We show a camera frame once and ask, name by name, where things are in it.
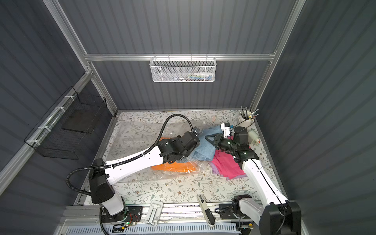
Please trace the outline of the white handheld scanner tool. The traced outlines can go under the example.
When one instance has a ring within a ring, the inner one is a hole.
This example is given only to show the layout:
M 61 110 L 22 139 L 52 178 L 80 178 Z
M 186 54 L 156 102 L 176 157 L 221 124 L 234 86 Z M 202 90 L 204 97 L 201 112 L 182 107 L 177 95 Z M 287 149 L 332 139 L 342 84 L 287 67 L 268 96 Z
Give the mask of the white handheld scanner tool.
M 202 210 L 202 213 L 204 215 L 204 218 L 205 218 L 207 224 L 210 227 L 214 227 L 214 225 L 215 225 L 215 218 L 214 218 L 211 210 L 209 209 L 209 207 L 207 205 L 206 198 L 204 197 L 204 195 L 199 194 L 197 196 L 197 200 L 198 200 L 198 203 L 200 205 L 200 208 Z

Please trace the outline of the white plastic bracket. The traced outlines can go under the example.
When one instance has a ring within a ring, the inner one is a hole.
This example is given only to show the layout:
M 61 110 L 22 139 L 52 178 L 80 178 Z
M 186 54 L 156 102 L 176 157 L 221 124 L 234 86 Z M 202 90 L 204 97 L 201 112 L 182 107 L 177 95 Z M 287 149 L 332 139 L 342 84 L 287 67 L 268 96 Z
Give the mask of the white plastic bracket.
M 162 213 L 164 203 L 162 201 L 152 200 L 148 213 L 146 215 L 145 224 L 157 226 Z

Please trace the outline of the purple trousers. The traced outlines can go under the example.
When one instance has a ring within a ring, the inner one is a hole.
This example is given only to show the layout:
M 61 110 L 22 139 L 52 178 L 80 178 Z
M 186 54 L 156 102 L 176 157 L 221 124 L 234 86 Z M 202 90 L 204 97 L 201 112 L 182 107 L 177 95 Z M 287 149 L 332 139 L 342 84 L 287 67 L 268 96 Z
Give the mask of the purple trousers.
M 246 177 L 246 174 L 239 167 L 236 168 L 232 165 L 227 166 L 223 164 L 215 164 L 214 162 L 210 162 L 210 166 L 212 167 L 213 174 L 220 175 L 226 180 L 233 180 Z

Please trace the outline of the cream metal pencil bucket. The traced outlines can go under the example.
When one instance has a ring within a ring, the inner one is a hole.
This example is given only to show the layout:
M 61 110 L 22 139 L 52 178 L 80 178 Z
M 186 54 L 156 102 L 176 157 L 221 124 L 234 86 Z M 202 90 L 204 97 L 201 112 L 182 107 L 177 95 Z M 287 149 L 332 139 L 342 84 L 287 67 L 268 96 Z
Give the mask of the cream metal pencil bucket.
M 248 120 L 251 120 L 253 118 L 254 118 L 253 114 L 248 112 L 247 110 L 241 110 L 240 111 L 240 122 L 248 121 Z

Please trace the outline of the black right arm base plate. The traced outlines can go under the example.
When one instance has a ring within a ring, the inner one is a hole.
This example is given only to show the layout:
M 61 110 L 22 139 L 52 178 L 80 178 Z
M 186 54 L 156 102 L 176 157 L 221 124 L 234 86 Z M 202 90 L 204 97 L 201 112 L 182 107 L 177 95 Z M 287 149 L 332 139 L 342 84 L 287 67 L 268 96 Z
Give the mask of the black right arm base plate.
M 238 203 L 222 203 L 219 204 L 216 212 L 219 213 L 222 220 L 244 218 L 245 214 L 240 211 Z

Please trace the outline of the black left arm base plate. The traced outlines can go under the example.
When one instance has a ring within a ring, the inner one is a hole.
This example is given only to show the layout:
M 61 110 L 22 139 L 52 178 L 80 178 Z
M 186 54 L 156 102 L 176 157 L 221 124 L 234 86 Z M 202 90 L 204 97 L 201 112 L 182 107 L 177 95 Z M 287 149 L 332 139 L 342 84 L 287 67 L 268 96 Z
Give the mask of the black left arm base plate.
M 100 219 L 104 223 L 126 223 L 126 222 L 140 222 L 143 214 L 142 206 L 128 206 L 125 210 L 116 214 L 110 215 L 106 208 L 102 208 Z

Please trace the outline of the pink trousers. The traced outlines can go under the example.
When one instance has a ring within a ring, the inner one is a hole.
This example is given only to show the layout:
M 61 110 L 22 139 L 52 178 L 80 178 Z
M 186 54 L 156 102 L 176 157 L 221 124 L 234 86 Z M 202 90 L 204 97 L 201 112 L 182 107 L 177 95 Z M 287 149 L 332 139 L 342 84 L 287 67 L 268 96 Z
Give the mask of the pink trousers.
M 226 139 L 220 133 L 208 136 L 206 139 L 215 147 L 211 162 L 219 175 L 227 180 L 246 175 L 241 169 L 240 162 L 242 157 L 251 155 L 248 143 L 241 144 L 233 139 Z

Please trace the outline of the mint green pencil sharpener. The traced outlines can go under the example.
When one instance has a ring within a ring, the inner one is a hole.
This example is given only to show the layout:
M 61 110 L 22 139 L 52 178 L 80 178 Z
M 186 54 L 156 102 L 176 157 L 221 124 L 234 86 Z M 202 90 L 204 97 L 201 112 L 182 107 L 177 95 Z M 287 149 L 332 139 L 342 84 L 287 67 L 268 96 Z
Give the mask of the mint green pencil sharpener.
M 249 143 L 251 145 L 259 145 L 261 143 L 261 139 L 255 130 L 249 131 L 248 137 L 249 137 Z

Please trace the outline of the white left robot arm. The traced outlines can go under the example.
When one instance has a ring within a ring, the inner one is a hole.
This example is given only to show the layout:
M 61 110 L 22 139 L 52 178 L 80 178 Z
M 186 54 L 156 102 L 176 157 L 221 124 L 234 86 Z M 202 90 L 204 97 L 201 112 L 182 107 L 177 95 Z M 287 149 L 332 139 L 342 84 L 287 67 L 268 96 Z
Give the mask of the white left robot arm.
M 120 180 L 146 168 L 165 163 L 174 163 L 188 157 L 200 144 L 193 132 L 170 139 L 157 139 L 153 147 L 130 156 L 104 162 L 99 161 L 101 169 L 90 170 L 90 197 L 94 204 L 104 207 L 110 215 L 126 211 L 124 200 L 114 188 Z

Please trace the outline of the orange garment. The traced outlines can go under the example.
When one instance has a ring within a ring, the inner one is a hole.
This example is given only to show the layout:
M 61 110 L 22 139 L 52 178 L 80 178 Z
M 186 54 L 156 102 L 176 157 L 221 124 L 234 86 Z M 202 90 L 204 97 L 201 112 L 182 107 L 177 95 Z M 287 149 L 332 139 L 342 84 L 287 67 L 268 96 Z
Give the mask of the orange garment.
M 174 163 L 165 163 L 161 165 L 152 166 L 151 169 L 153 171 L 163 171 L 169 173 L 195 173 L 198 172 L 199 167 L 197 163 L 194 162 L 182 162 L 179 163 L 178 161 Z

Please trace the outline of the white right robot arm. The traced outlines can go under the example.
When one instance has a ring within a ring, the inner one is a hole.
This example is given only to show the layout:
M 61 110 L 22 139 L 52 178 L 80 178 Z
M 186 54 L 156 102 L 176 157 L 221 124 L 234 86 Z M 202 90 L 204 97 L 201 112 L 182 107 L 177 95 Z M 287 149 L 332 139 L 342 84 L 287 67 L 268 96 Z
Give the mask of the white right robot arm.
M 262 235 L 300 235 L 301 209 L 274 185 L 263 169 L 259 157 L 249 144 L 227 139 L 223 134 L 207 135 L 205 139 L 217 150 L 232 155 L 234 161 L 254 184 L 261 204 L 250 197 L 237 198 L 234 212 L 247 216 L 259 227 Z

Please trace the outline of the blue jeans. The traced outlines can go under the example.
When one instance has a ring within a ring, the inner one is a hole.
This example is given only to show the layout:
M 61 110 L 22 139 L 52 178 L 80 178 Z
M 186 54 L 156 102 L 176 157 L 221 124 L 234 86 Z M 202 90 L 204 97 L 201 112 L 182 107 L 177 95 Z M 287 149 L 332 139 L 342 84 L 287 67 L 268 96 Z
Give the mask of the blue jeans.
M 218 133 L 223 133 L 220 126 L 214 126 L 207 129 L 204 129 L 199 135 L 200 144 L 195 148 L 192 153 L 182 160 L 179 160 L 178 163 L 186 163 L 193 161 L 212 161 L 216 148 L 209 143 L 205 137 L 208 135 L 216 135 Z

